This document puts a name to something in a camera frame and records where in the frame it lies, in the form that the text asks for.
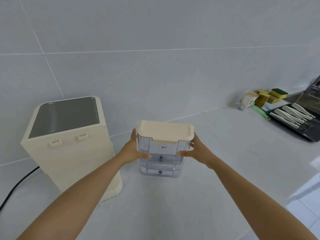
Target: green handle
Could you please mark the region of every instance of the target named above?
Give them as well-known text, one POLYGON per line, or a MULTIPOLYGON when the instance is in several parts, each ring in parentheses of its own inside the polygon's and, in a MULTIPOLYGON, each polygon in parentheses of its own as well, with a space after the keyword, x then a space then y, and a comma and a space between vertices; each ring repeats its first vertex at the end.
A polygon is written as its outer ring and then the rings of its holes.
POLYGON ((270 117, 264 112, 262 109, 258 108, 254 103, 251 105, 251 108, 253 108, 255 111, 257 111, 259 114, 261 114, 266 119, 270 120, 270 117))

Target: person's right arm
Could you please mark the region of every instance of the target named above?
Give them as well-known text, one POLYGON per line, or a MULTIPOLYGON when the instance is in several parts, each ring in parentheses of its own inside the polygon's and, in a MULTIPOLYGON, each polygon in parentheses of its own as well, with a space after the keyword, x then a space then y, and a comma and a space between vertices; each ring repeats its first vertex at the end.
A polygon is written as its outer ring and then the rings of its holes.
POLYGON ((178 155, 193 157, 215 171, 260 240, 317 240, 290 212, 214 155, 196 134, 191 146, 192 151, 178 155))

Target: hand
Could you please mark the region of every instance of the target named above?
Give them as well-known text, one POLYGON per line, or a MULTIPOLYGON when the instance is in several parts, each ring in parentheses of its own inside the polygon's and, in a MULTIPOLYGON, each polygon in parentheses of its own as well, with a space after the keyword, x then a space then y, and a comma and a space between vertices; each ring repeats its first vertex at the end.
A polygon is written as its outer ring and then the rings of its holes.
POLYGON ((198 162, 201 162, 208 166, 216 156, 200 141, 196 133, 190 144, 193 147, 191 151, 179 151, 178 156, 193 157, 198 162))
POLYGON ((130 141, 128 141, 117 156, 122 160, 123 164, 131 163, 138 158, 151 158, 148 153, 139 152, 137 150, 136 129, 132 130, 130 141))

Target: beige lid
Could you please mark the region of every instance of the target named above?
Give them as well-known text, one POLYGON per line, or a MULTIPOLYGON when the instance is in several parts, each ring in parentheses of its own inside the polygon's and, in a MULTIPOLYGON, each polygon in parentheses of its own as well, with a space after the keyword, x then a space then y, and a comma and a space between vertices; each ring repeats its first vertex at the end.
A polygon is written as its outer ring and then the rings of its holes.
POLYGON ((137 132, 142 137, 149 137, 156 141, 191 141, 194 138, 194 126, 139 120, 137 132))

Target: cable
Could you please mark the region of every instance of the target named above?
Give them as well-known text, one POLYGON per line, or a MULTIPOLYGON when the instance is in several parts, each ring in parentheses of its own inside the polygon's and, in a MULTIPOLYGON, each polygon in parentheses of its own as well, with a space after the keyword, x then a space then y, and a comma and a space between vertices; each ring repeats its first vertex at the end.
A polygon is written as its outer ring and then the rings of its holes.
POLYGON ((12 195, 13 191, 17 188, 17 186, 26 179, 26 177, 28 177, 31 173, 33 173, 34 171, 36 171, 38 168, 40 168, 39 166, 36 167, 34 170, 32 170, 30 173, 28 173, 26 176, 24 176, 14 187, 13 189, 10 191, 10 193, 8 194, 8 196, 6 197, 6 199, 4 200, 4 202, 2 203, 2 205, 0 206, 0 211, 2 210, 2 208, 5 206, 6 202, 8 201, 8 199, 10 198, 10 196, 12 195))

